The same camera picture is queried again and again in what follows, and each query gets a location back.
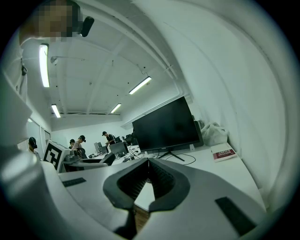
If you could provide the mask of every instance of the office room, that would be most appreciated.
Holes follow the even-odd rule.
[[[38,239],[293,233],[300,73],[276,15],[254,1],[26,7],[1,57],[7,229]]]

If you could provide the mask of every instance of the baseball cap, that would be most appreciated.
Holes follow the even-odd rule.
[[[80,135],[80,137],[79,137],[80,139],[82,139],[84,142],[86,142],[85,141],[85,136],[83,136],[83,135]]]

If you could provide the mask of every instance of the wooden floor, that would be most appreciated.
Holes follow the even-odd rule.
[[[148,221],[150,213],[136,205],[134,205],[134,210],[136,231],[139,233]]]

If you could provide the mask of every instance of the black shirt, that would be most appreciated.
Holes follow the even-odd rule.
[[[114,141],[113,135],[111,135],[111,134],[109,134],[109,135],[106,137],[106,139],[107,139],[108,141],[113,140],[110,144],[115,144],[115,143],[116,143],[116,142]]]

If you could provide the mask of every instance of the book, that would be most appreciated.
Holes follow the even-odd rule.
[[[211,152],[215,162],[220,162],[237,156],[235,151],[228,143],[211,146]]]

